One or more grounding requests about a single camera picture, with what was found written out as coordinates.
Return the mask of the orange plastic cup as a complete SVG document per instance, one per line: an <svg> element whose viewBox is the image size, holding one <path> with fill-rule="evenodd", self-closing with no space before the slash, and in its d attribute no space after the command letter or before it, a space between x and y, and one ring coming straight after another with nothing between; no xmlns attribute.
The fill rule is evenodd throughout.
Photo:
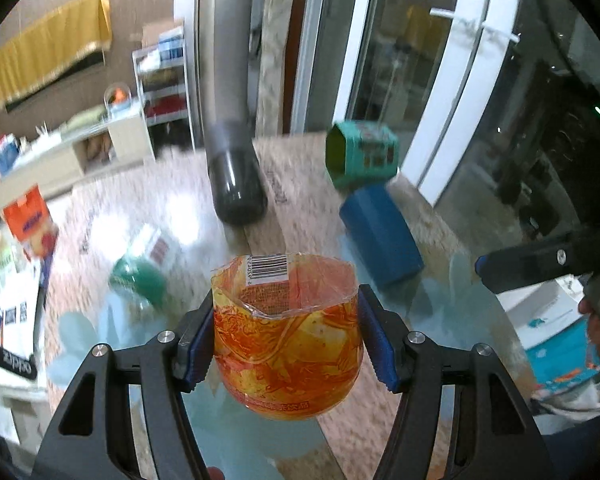
<svg viewBox="0 0 600 480"><path fill-rule="evenodd" d="M312 254L240 256L213 272L211 291L214 357L239 403L300 420L350 392L363 359L353 264Z"/></svg>

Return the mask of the blue plastic cup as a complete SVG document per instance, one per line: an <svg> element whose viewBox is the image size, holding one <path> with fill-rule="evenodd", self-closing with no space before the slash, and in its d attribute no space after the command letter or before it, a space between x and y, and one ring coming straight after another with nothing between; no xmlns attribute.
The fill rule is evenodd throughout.
<svg viewBox="0 0 600 480"><path fill-rule="evenodd" d="M340 219L368 274L380 288L424 270L414 236L385 185L359 188L343 202Z"/></svg>

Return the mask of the black zippo box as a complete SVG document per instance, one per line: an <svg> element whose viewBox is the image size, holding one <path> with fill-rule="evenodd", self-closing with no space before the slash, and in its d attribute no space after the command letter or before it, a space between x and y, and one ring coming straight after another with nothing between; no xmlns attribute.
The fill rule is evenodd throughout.
<svg viewBox="0 0 600 480"><path fill-rule="evenodd" d="M36 368L33 356L25 359L22 356L17 356L15 353L9 352L1 346L0 367L9 373L26 378L27 380L35 380L38 377L38 369Z"/></svg>

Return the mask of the teal paper box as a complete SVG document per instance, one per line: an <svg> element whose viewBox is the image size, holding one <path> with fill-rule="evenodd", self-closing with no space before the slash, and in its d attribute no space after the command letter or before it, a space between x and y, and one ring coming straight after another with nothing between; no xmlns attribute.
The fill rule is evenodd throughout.
<svg viewBox="0 0 600 480"><path fill-rule="evenodd" d="M387 181L396 175L400 141L380 122L335 122L326 136L325 166L335 188Z"/></svg>

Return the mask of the orange shopping bag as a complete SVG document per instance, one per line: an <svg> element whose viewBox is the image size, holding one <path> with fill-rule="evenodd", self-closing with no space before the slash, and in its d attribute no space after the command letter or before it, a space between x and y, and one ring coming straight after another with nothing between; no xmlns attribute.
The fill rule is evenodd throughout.
<svg viewBox="0 0 600 480"><path fill-rule="evenodd" d="M59 229L37 185L7 205L3 214L28 259L53 255Z"/></svg>

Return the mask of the cream TV cabinet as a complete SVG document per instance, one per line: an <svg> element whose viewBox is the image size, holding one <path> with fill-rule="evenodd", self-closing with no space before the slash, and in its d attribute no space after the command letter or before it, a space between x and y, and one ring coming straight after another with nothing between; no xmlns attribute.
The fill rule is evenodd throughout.
<svg viewBox="0 0 600 480"><path fill-rule="evenodd" d="M110 150L90 157L87 144L98 136L110 140ZM34 186L43 197L51 198L84 180L154 157L139 105L68 136L53 133L50 138L45 150L19 157L12 170L0 177L0 211Z"/></svg>

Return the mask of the fruit bowl with oranges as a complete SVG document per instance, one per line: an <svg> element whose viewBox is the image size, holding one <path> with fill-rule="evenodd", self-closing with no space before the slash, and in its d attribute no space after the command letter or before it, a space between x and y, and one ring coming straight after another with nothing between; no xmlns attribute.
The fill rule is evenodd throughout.
<svg viewBox="0 0 600 480"><path fill-rule="evenodd" d="M104 104L109 113L115 110L123 110L128 107L132 101L132 93L124 82L115 82L104 92Z"/></svg>

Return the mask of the patterned curtain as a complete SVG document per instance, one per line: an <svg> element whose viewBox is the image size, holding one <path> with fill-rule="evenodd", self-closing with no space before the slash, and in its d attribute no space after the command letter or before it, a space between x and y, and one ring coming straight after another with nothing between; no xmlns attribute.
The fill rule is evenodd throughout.
<svg viewBox="0 0 600 480"><path fill-rule="evenodd" d="M264 0L263 3L257 138L282 134L285 52L293 1Z"/></svg>

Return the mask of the white metal shelf rack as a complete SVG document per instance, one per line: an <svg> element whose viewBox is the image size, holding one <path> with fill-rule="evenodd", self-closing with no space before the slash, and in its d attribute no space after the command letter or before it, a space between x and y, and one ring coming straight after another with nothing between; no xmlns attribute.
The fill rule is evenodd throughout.
<svg viewBox="0 0 600 480"><path fill-rule="evenodd" d="M184 23L162 21L143 27L132 52L136 91L154 152L195 147L189 104Z"/></svg>

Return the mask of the grey cylindrical air conditioner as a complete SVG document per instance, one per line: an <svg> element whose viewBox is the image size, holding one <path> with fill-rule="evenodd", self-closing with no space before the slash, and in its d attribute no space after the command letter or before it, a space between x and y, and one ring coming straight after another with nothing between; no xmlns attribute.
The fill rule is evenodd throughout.
<svg viewBox="0 0 600 480"><path fill-rule="evenodd" d="M198 0L198 78L203 133L248 117L252 0Z"/></svg>

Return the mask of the yellow cloth cover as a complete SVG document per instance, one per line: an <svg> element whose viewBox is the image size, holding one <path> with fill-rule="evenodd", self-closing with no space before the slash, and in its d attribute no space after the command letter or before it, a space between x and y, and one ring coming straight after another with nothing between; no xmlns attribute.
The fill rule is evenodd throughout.
<svg viewBox="0 0 600 480"><path fill-rule="evenodd" d="M109 0L70 0L45 14L0 47L0 112L109 51L112 38Z"/></svg>

